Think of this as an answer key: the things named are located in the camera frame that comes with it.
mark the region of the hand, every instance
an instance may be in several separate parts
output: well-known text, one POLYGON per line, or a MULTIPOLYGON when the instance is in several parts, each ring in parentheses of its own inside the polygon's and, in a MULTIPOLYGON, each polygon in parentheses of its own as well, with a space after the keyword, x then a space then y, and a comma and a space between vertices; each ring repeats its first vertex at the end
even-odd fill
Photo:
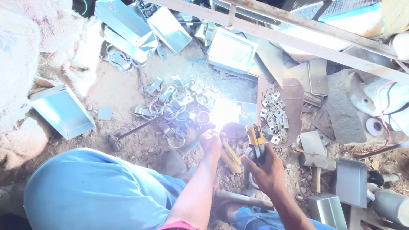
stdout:
POLYGON ((265 163, 261 168, 257 167, 257 165, 246 156, 242 156, 240 160, 241 163, 250 170, 260 190, 270 196, 272 192, 286 191, 284 167, 283 161, 274 153, 270 143, 265 143, 265 151, 265 163))
POLYGON ((200 137, 200 145, 204 150, 205 157, 210 157, 215 161, 220 158, 220 148, 222 147, 222 142, 225 141, 226 134, 217 133, 212 134, 211 130, 204 132, 200 137))

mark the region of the red wire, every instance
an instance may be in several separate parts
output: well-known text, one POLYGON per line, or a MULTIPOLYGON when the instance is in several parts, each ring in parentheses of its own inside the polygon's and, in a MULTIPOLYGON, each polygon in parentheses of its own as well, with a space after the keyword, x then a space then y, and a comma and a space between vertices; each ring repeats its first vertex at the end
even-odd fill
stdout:
POLYGON ((393 83, 393 82, 394 81, 388 81, 385 84, 381 85, 381 87, 379 87, 379 89, 378 89, 378 98, 379 98, 379 106, 380 106, 380 109, 381 109, 382 124, 383 124, 384 128, 386 129, 386 131, 388 133, 388 139, 386 140, 385 145, 378 148, 378 149, 376 149, 376 150, 373 150, 373 151, 365 151, 365 152, 347 151, 347 153, 353 153, 353 154, 357 154, 357 153, 373 153, 373 152, 377 152, 379 150, 382 150, 382 149, 386 148, 386 146, 389 144, 389 142, 391 140, 391 133, 390 133, 389 129, 387 128, 386 122, 385 122, 385 119, 384 119, 384 111, 387 109, 387 107, 384 110, 382 110, 382 100, 381 100, 380 91, 381 91, 382 88, 384 88, 385 86, 387 86, 387 85, 389 85, 390 83, 393 83))

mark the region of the bright welding light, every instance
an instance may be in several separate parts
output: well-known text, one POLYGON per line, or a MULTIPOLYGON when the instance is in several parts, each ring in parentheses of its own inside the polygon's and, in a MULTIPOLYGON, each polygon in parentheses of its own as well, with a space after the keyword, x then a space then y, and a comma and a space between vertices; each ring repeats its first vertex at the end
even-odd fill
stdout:
POLYGON ((216 125, 216 130, 220 130, 229 122, 238 123, 238 117, 240 114, 240 105, 234 101, 217 99, 213 109, 210 112, 210 123, 216 125))

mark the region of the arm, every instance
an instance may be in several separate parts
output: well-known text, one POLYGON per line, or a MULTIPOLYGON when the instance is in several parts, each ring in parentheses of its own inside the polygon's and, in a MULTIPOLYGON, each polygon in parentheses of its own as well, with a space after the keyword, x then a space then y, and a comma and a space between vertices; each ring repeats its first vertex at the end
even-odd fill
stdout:
POLYGON ((217 134, 210 135, 208 131, 202 134, 200 145, 205 156, 196 173, 176 200, 165 224, 182 220, 195 228, 207 229, 221 142, 217 134))
POLYGON ((265 150, 266 160, 261 168, 246 156, 241 157, 242 164, 250 170, 260 190, 270 197, 285 229, 315 229, 285 187, 283 161, 269 143, 265 143, 265 150))

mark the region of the blue pants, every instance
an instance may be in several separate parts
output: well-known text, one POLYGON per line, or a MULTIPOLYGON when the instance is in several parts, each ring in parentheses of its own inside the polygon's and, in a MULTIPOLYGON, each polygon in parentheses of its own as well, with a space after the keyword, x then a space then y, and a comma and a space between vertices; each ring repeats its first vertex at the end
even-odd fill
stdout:
MULTIPOLYGON (((154 230, 161 227, 184 181, 79 148, 43 163, 30 178, 24 208, 33 230, 154 230)), ((313 221, 317 229, 333 229, 313 221)), ((241 208, 233 222, 245 229, 280 229, 277 212, 241 208)))

